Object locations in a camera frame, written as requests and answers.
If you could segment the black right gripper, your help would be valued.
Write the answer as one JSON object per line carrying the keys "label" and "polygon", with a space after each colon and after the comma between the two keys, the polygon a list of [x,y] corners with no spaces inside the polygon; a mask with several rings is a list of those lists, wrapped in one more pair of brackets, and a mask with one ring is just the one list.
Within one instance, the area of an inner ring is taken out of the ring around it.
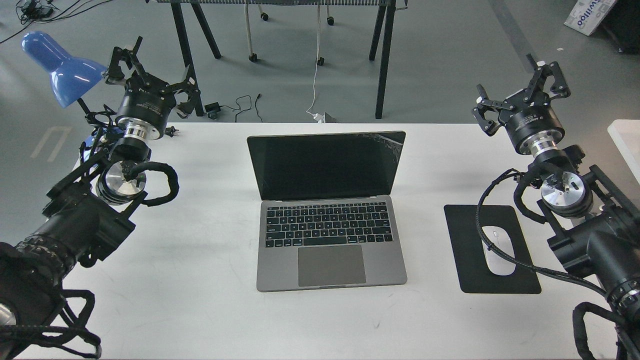
{"label": "black right gripper", "polygon": [[[525,57],[534,70],[528,86],[498,101],[489,99],[484,86],[478,84],[479,98],[471,113],[488,136],[494,136],[503,126],[512,143],[524,143],[540,132],[551,132],[560,141],[565,130],[550,103],[571,96],[569,85],[557,61],[547,64],[535,61],[532,54]],[[545,91],[548,78],[553,79],[553,84]]]}

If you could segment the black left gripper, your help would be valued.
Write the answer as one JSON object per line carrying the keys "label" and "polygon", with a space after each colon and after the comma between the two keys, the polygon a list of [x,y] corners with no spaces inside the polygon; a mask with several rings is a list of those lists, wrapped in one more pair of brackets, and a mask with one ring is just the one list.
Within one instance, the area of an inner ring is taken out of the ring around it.
{"label": "black left gripper", "polygon": [[[133,49],[114,47],[109,66],[103,73],[103,79],[109,85],[125,85],[125,95],[116,114],[116,122],[124,129],[129,121],[139,120],[163,131],[173,107],[181,119],[187,119],[194,111],[202,116],[201,90],[199,89],[192,64],[185,67],[181,82],[168,82],[149,75],[140,63],[137,53],[143,37],[138,36]],[[121,63],[134,70],[126,80]],[[185,94],[186,101],[176,105],[175,95]]]}

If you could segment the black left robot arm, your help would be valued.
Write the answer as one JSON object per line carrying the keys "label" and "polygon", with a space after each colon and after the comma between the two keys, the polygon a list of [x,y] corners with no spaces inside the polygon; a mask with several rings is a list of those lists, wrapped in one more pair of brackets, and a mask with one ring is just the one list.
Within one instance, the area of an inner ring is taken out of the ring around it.
{"label": "black left robot arm", "polygon": [[78,150],[78,166],[46,194],[46,218],[16,245],[1,244],[1,358],[29,346],[58,348],[87,359],[101,357],[101,339],[87,330],[93,292],[65,289],[80,264],[105,260],[135,230],[130,216],[179,193],[176,171],[151,161],[150,141],[173,136],[169,114],[189,116],[200,90],[187,66],[181,82],[151,75],[133,48],[115,47],[108,66],[74,57],[49,34],[27,33],[23,51],[50,75],[62,107],[76,102],[93,132]]}

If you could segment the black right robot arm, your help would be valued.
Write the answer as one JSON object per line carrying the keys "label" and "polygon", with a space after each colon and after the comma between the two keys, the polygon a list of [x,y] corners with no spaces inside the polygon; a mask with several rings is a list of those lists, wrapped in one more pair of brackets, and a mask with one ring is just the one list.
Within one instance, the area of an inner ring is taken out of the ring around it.
{"label": "black right robot arm", "polygon": [[[573,337],[578,355],[594,359],[586,333],[585,315],[593,313],[612,322],[617,333],[618,360],[637,360],[640,319],[639,209],[596,165],[579,172],[585,152],[578,145],[560,148],[565,130],[551,107],[553,100],[570,96],[558,62],[526,59],[533,75],[526,88],[505,100],[492,100],[482,85],[471,113],[482,131],[493,136],[505,128],[514,150],[534,159],[526,172],[506,170],[480,197],[475,226],[487,250],[516,266],[549,278],[586,287],[608,303],[604,309],[584,301],[573,310]],[[542,268],[515,259],[498,248],[480,225],[484,200],[503,180],[514,178],[513,202],[536,223],[549,224],[554,235],[547,244],[563,271]]]}

